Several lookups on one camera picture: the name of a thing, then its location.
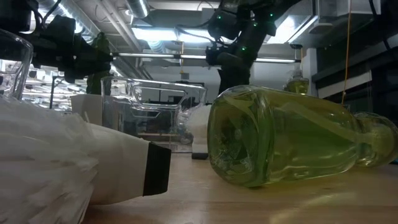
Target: glass jar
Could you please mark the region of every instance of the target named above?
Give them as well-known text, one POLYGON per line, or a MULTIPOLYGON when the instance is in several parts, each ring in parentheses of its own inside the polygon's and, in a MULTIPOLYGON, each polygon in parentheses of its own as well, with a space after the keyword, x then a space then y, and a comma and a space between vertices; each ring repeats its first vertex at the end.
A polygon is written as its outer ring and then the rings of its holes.
POLYGON ((0 29, 0 95, 22 99, 32 56, 28 41, 0 29))
POLYGON ((327 100, 236 86, 211 107, 208 152, 224 180, 255 187, 387 164, 398 156, 397 133, 376 114, 352 115, 327 100))
POLYGON ((289 80, 287 80, 287 91, 306 95, 308 86, 310 85, 310 80, 303 77, 303 73, 300 69, 296 69, 291 72, 292 76, 289 80))

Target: ceiling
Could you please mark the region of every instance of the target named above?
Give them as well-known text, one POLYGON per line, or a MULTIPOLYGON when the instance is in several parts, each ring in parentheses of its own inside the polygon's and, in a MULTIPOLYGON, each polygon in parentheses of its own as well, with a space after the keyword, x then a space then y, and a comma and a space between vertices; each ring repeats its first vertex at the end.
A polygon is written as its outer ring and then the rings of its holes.
MULTIPOLYGON (((183 23, 185 25, 197 25, 208 20, 213 13, 212 8, 217 8, 219 2, 201 2, 191 0, 150 0, 151 12, 144 20, 134 19, 131 24, 131 17, 126 13, 127 6, 125 0, 110 0, 114 7, 119 11, 119 15, 124 19, 124 22, 132 27, 150 26, 152 28, 173 29, 177 24, 183 23)), ((104 12, 96 6, 95 1, 76 0, 77 5, 85 12, 85 14, 94 22, 94 24, 106 34, 107 38, 118 48, 121 52, 133 52, 133 49, 128 46, 126 41, 115 29, 104 12)), ((147 41, 140 40, 140 47, 144 52, 151 52, 147 41)), ((181 45, 174 44, 173 41, 163 41, 167 50, 172 52, 180 52, 181 45)), ((204 55, 206 46, 209 42, 185 42, 184 53, 193 55, 204 55)), ((271 44, 264 45, 259 51, 260 57, 276 57, 276 58, 294 58, 295 50, 291 49, 289 45, 271 44)), ((179 61, 170 60, 144 60, 144 65, 148 66, 180 66, 179 61)), ((207 66, 204 60, 185 60, 185 66, 207 66)))
MULTIPOLYGON (((266 37, 259 51, 259 57, 300 58, 300 52, 292 49, 289 44, 277 44, 287 43, 300 30, 304 32, 301 32, 292 43, 304 44, 306 47, 324 47, 333 44, 336 40, 341 40, 345 36, 344 30, 346 29, 348 13, 346 10, 347 2, 348 0, 302 0, 276 20, 275 24, 279 27, 277 35, 275 37, 266 37), (321 3, 317 12, 313 11, 315 2, 321 3), (315 29, 320 24, 324 27, 325 23, 330 29, 315 29)), ((369 14, 369 9, 364 7, 362 1, 353 2, 353 29, 355 29, 355 26, 363 26, 363 24, 369 22, 372 15, 371 13, 369 14)), ((41 13, 46 13, 46 10, 48 11, 53 5, 54 0, 39 0, 39 3, 41 6, 45 6, 41 9, 41 13)), ((175 35, 174 27, 181 23, 198 25, 207 21, 213 13, 213 8, 217 8, 219 4, 218 1, 194 0, 148 0, 148 3, 151 10, 149 16, 144 19, 131 19, 127 10, 126 0, 63 0, 54 14, 73 17, 78 21, 84 22, 84 34, 88 33, 91 38, 99 31, 104 32, 111 43, 113 52, 179 54, 182 52, 182 45, 173 41, 176 38, 173 36, 175 35), (100 5, 106 1, 110 2, 110 6, 115 9, 118 16, 113 14, 109 19, 109 15, 106 15, 104 8, 100 5), (116 21, 119 29, 115 28, 115 23, 111 21, 116 21)), ((109 12, 112 11, 109 6, 105 8, 109 12)), ((192 30, 190 32, 208 35, 205 29, 192 30)), ((210 42, 205 39, 189 37, 185 37, 183 52, 190 55, 204 55, 206 46, 209 46, 210 42)), ((118 58, 114 62, 113 71, 119 71, 121 75, 133 78, 172 82, 180 80, 180 62, 180 60, 175 59, 118 58)), ((184 60, 183 66, 185 71, 190 74, 191 82, 206 82, 207 85, 214 85, 214 97, 216 96, 218 89, 216 86, 219 82, 216 68, 209 68, 204 60, 184 60)), ((284 74, 293 69, 293 65, 269 63, 255 63, 253 67, 255 71, 253 77, 262 86, 268 85, 271 88, 282 86, 281 83, 286 79, 284 74)), ((57 71, 52 71, 51 68, 44 68, 43 72, 45 75, 42 75, 41 78, 28 79, 27 82, 34 85, 32 85, 31 89, 25 90, 27 94, 24 97, 30 101, 38 100, 43 107, 48 107, 49 87, 52 81, 51 72, 57 71), (38 95, 33 93, 34 91, 43 93, 40 99, 37 99, 38 95)), ((68 97, 73 94, 85 93, 84 80, 81 83, 77 83, 76 87, 62 83, 62 78, 56 82, 59 84, 55 89, 55 93, 59 97, 56 97, 55 100, 60 100, 63 103, 58 104, 58 107, 61 105, 62 108, 65 106, 65 108, 69 109, 65 104, 69 102, 68 97)))

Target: black object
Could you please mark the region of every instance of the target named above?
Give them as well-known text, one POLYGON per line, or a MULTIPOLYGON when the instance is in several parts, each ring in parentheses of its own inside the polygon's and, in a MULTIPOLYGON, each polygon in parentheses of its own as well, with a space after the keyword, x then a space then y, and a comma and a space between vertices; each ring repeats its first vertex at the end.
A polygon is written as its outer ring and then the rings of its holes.
POLYGON ((213 46, 206 49, 207 63, 221 65, 219 94, 230 87, 249 84, 250 68, 266 35, 276 34, 275 20, 299 1, 260 0, 254 4, 238 5, 234 11, 231 11, 233 2, 220 2, 208 22, 208 33, 215 40, 227 37, 234 42, 221 47, 213 42, 213 46))
POLYGON ((28 76, 29 76, 29 78, 36 78, 37 71, 29 71, 28 76))
POLYGON ((161 194, 169 186, 170 160, 172 151, 149 143, 142 196, 161 194))
POLYGON ((54 89, 55 89, 55 80, 58 77, 52 77, 52 83, 51 83, 51 94, 50 94, 50 109, 52 109, 52 103, 54 101, 54 89))
MULTIPOLYGON (((59 71, 65 72, 65 80, 69 83, 93 73, 110 70, 109 62, 113 61, 113 57, 87 44, 81 34, 75 34, 74 19, 57 15, 47 28, 44 28, 40 22, 38 8, 36 0, 0 1, 0 29, 15 33, 33 45, 34 67, 57 67, 59 71), (31 34, 19 33, 29 30, 32 11, 39 26, 37 25, 31 34)), ((21 60, 20 55, 10 55, 8 52, 0 52, 0 58, 21 60)))
POLYGON ((191 158, 197 160, 206 160, 209 157, 208 153, 192 153, 191 158))
POLYGON ((1 0, 0 28, 13 33, 29 31, 32 8, 39 8, 36 0, 1 0))

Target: wooden table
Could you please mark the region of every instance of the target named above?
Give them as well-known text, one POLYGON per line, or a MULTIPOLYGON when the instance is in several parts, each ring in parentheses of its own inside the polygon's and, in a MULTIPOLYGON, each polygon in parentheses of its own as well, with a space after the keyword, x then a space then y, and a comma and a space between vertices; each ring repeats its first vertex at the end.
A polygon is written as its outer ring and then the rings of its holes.
POLYGON ((167 193, 91 207, 83 223, 398 223, 398 166, 247 189, 174 154, 167 193))

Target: bottle neck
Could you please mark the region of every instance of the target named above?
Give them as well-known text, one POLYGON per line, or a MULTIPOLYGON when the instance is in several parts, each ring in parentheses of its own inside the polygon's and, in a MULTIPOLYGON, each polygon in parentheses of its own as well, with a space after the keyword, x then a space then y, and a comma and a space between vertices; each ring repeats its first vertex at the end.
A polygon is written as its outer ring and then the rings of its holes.
POLYGON ((354 117, 360 130, 358 166, 380 166, 397 158, 398 129, 390 120, 371 113, 358 113, 354 117))

